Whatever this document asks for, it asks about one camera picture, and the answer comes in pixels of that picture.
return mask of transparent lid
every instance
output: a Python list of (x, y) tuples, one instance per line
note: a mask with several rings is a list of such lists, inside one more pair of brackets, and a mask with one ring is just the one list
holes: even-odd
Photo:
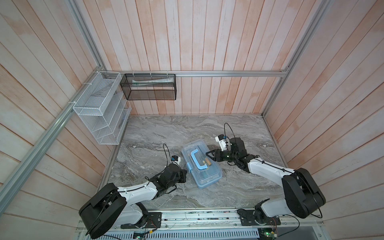
[(208, 186), (223, 176), (221, 168), (205, 155), (206, 152), (209, 149), (202, 139), (190, 142), (182, 149), (187, 168), (199, 187)]

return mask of black wire mesh basket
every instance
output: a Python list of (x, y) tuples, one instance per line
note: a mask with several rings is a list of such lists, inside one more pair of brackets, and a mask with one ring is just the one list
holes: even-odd
[(176, 100), (175, 74), (126, 73), (120, 86), (127, 100)]

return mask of white desk organizer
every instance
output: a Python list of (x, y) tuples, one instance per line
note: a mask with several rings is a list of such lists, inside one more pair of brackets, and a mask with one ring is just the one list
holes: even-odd
[(123, 92), (114, 94), (120, 81), (120, 73), (99, 72), (73, 106), (99, 144), (119, 144), (131, 112)]

